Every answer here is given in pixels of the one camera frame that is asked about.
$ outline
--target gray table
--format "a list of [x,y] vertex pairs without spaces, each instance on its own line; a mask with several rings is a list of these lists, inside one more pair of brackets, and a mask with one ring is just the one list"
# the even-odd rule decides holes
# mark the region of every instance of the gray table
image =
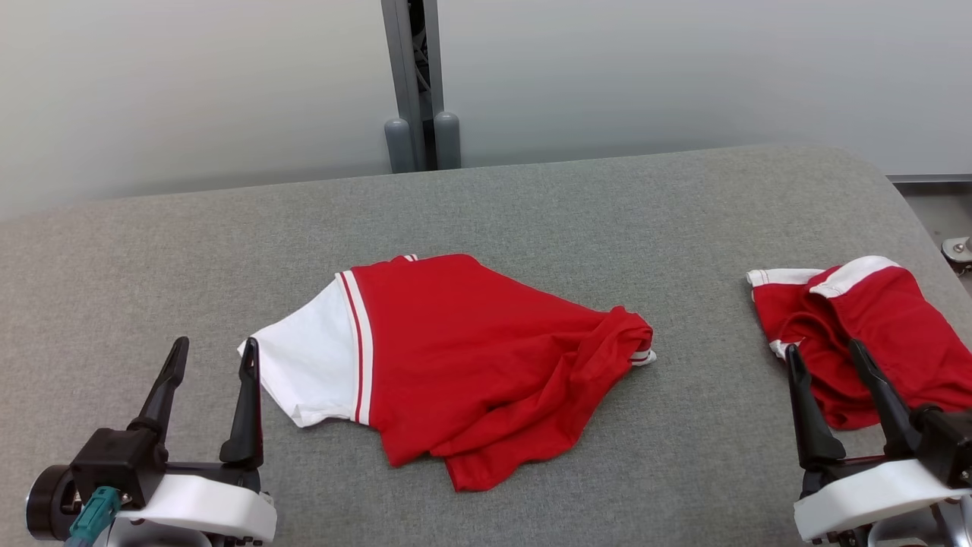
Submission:
[[[781,365],[743,275],[883,254],[967,341],[972,301],[872,166],[768,147],[366,177],[103,201],[0,224],[0,537],[31,545],[23,498],[99,426],[137,413],[172,341],[191,338],[167,446],[214,460],[237,345],[333,272],[466,252],[656,332],[580,443],[490,492],[452,492],[426,458],[389,467],[359,425],[295,427],[268,397],[264,486],[276,545],[799,544]],[[846,433],[876,453],[873,429]]]

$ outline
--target white sleeve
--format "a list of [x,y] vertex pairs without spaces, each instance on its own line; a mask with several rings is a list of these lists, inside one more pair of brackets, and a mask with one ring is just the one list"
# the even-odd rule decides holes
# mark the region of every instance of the white sleeve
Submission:
[[303,308],[253,335],[260,343],[260,383],[298,426],[353,417],[359,381],[353,328],[338,278]]

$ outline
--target metal bracket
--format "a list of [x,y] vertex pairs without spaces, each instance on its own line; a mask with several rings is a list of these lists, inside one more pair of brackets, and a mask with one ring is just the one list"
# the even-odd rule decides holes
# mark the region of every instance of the metal bracket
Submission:
[[964,275],[972,271],[972,250],[969,249],[969,237],[953,237],[942,241],[942,254],[949,261],[952,270],[957,275]]

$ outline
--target folded shirt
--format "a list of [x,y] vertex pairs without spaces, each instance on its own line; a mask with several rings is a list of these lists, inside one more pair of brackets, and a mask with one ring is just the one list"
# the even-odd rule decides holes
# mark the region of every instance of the folded shirt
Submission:
[[912,408],[972,407],[972,354],[914,276],[881,256],[828,270],[753,270],[746,275],[770,349],[783,359],[797,344],[813,375],[813,393],[832,427],[878,423],[867,387],[847,350],[863,342]]
[[639,315],[590,310],[468,255],[338,273],[254,337],[263,387],[294,423],[369,425],[393,466],[445,458],[456,491],[568,450],[611,387],[655,357]]

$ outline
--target red stripe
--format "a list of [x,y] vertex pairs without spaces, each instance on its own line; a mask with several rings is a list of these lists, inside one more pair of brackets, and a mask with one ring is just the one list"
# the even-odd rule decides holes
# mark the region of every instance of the red stripe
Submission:
[[344,282],[344,292],[348,295],[348,303],[351,304],[351,314],[355,317],[355,331],[358,332],[358,405],[355,407],[355,421],[361,421],[362,411],[362,379],[365,377],[365,352],[362,350],[362,326],[358,322],[358,310],[355,309],[355,300],[351,298],[351,287],[348,286],[348,279],[341,272],[341,281]]

